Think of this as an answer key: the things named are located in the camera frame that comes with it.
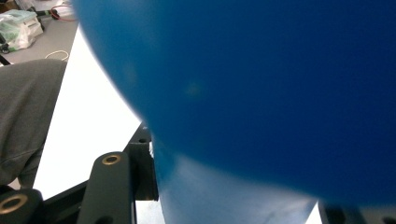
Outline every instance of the blue balloon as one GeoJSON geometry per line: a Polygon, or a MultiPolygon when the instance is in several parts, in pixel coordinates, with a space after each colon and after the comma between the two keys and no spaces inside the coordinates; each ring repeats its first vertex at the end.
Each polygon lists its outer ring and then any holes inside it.
{"type": "Polygon", "coordinates": [[[395,1],[75,6],[102,65],[153,132],[170,223],[188,223],[192,207],[213,209],[189,204],[227,181],[309,195],[302,211],[310,197],[396,203],[395,1]]]}

